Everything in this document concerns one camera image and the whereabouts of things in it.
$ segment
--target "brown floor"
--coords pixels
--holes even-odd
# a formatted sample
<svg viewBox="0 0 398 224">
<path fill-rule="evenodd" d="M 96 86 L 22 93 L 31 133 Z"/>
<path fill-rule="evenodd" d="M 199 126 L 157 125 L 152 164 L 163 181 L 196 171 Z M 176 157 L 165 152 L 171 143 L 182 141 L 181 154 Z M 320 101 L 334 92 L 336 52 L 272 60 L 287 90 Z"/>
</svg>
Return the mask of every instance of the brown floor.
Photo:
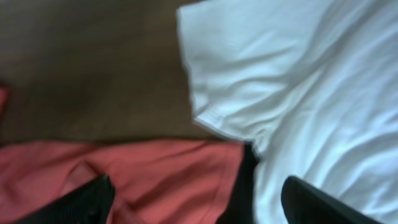
<svg viewBox="0 0 398 224">
<path fill-rule="evenodd" d="M 192 124 L 175 10 L 190 0 L 0 0 L 3 142 L 210 138 Z"/>
</svg>

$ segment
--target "red fabric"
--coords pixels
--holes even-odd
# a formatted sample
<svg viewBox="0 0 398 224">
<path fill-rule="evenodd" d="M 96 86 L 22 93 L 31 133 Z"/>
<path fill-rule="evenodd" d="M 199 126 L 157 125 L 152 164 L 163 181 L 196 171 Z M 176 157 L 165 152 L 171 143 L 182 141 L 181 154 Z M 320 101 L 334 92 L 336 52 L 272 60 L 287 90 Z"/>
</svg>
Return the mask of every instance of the red fabric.
<svg viewBox="0 0 398 224">
<path fill-rule="evenodd" d="M 0 91 L 0 106 L 6 92 Z M 119 146 L 41 141 L 0 149 L 0 223 L 12 223 L 100 174 L 116 188 L 110 223 L 215 223 L 243 146 L 159 140 Z"/>
</svg>

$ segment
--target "white fabric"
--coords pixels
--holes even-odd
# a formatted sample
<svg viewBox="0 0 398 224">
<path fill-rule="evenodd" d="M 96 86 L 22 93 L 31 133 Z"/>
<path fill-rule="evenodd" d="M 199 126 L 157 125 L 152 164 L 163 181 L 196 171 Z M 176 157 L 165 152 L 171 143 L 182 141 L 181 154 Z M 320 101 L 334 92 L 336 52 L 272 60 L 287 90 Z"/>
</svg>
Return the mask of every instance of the white fabric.
<svg viewBox="0 0 398 224">
<path fill-rule="evenodd" d="M 288 175 L 398 223 L 398 2 L 209 0 L 178 10 L 193 114 L 254 140 L 255 218 Z"/>
</svg>

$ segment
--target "clothing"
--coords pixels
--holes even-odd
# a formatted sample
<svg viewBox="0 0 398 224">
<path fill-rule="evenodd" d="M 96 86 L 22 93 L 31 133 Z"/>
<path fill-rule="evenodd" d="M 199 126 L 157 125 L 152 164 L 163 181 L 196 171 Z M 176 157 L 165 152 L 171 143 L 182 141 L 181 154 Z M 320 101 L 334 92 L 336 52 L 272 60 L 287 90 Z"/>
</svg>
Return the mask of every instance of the clothing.
<svg viewBox="0 0 398 224">
<path fill-rule="evenodd" d="M 244 146 L 244 156 L 239 166 L 231 198 L 226 210 L 217 219 L 216 224 L 253 224 L 254 169 L 258 160 L 254 157 L 252 144 Z"/>
<path fill-rule="evenodd" d="M 0 90 L 0 108 L 6 100 Z M 117 146 L 37 141 L 0 148 L 0 223 L 12 223 L 101 174 L 116 189 L 107 224 L 215 223 L 243 146 L 158 140 Z"/>
<path fill-rule="evenodd" d="M 287 223 L 296 175 L 398 223 L 397 1 L 214 0 L 181 7 L 195 121 L 253 141 L 254 213 Z"/>
</svg>

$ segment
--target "black object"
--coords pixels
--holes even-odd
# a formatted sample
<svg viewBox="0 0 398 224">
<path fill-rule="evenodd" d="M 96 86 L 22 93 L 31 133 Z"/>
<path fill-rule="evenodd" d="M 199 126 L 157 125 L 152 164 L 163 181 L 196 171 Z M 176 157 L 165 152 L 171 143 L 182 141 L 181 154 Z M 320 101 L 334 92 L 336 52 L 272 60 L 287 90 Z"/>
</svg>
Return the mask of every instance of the black object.
<svg viewBox="0 0 398 224">
<path fill-rule="evenodd" d="M 282 206 L 290 224 L 380 224 L 298 177 L 288 177 Z"/>
<path fill-rule="evenodd" d="M 15 224 L 105 224 L 115 189 L 102 175 Z"/>
<path fill-rule="evenodd" d="M 258 164 L 251 144 L 244 146 L 244 155 L 239 166 L 231 198 L 216 224 L 253 224 L 253 173 Z"/>
</svg>

